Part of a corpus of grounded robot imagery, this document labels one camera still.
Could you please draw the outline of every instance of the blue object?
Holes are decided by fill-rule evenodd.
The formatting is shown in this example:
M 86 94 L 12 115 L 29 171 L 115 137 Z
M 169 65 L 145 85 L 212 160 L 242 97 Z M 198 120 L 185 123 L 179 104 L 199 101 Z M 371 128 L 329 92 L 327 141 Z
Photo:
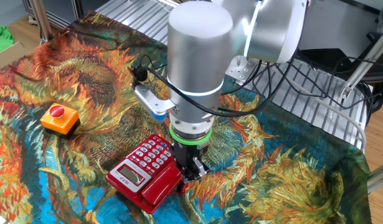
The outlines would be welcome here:
M 167 113 L 165 113 L 164 115 L 157 115 L 157 114 L 151 113 L 151 115 L 153 115 L 153 118 L 159 122 L 163 122 L 167 117 Z

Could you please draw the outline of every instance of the patterned fabric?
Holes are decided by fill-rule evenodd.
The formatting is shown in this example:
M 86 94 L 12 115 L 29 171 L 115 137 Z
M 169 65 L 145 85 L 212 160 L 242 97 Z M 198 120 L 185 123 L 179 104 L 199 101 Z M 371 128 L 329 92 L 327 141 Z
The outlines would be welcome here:
M 0 214 L 15 223 L 370 223 L 369 169 L 354 146 L 269 104 L 216 118 L 203 157 L 211 173 L 148 215 L 105 180 L 150 134 L 171 141 L 130 87 L 130 65 L 166 46 L 96 13 L 0 70 Z M 158 70 L 162 75 L 166 69 Z M 161 98 L 166 87 L 150 75 Z M 225 90 L 235 88 L 225 81 Z M 238 91 L 222 106 L 262 100 Z M 47 134 L 39 119 L 57 102 L 79 112 L 74 136 Z

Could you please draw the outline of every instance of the red button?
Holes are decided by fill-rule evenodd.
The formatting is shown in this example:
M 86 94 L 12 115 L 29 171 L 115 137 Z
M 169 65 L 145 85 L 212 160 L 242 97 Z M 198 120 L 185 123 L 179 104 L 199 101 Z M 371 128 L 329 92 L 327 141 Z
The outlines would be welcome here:
M 50 115 L 55 118 L 59 118 L 64 115 L 64 108 L 62 106 L 53 106 L 50 109 Z

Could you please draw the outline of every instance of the cardboard box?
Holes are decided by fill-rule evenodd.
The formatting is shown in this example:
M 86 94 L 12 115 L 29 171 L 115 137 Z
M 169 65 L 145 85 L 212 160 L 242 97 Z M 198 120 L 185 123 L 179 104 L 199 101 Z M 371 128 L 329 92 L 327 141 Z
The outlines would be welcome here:
M 16 42 L 6 50 L 0 52 L 0 69 L 10 64 L 11 62 L 27 55 L 30 50 L 21 42 Z

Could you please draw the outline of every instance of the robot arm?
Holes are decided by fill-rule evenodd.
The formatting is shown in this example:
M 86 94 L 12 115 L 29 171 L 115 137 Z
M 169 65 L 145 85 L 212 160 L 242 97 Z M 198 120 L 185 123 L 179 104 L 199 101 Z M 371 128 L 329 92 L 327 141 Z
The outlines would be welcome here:
M 290 8 L 279 10 L 274 4 Z M 244 55 L 267 62 L 289 60 L 300 39 L 306 5 L 306 0 L 192 1 L 178 5 L 169 15 L 168 82 L 203 107 L 217 111 L 232 58 Z M 155 118 L 165 118 L 166 110 L 170 110 L 172 153 L 183 179 L 198 180 L 206 175 L 209 168 L 201 155 L 212 134 L 214 115 L 172 89 L 169 99 L 162 101 L 143 85 L 134 88 Z

